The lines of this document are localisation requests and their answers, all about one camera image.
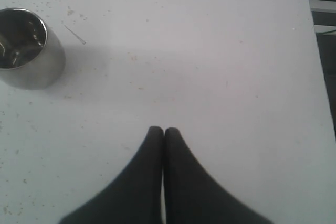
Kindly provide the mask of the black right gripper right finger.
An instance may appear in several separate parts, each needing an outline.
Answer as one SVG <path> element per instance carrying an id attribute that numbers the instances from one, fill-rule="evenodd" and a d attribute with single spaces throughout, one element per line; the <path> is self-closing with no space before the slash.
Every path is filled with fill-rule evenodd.
<path id="1" fill-rule="evenodd" d="M 173 127 L 165 131 L 163 176 L 168 223 L 271 222 L 219 185 Z"/>

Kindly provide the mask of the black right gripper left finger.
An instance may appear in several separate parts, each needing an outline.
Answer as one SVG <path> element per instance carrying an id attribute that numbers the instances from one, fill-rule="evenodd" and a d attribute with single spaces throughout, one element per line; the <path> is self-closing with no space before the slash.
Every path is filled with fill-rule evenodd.
<path id="1" fill-rule="evenodd" d="M 163 145 L 163 130 L 150 127 L 134 157 L 113 182 L 60 222 L 162 223 Z"/>

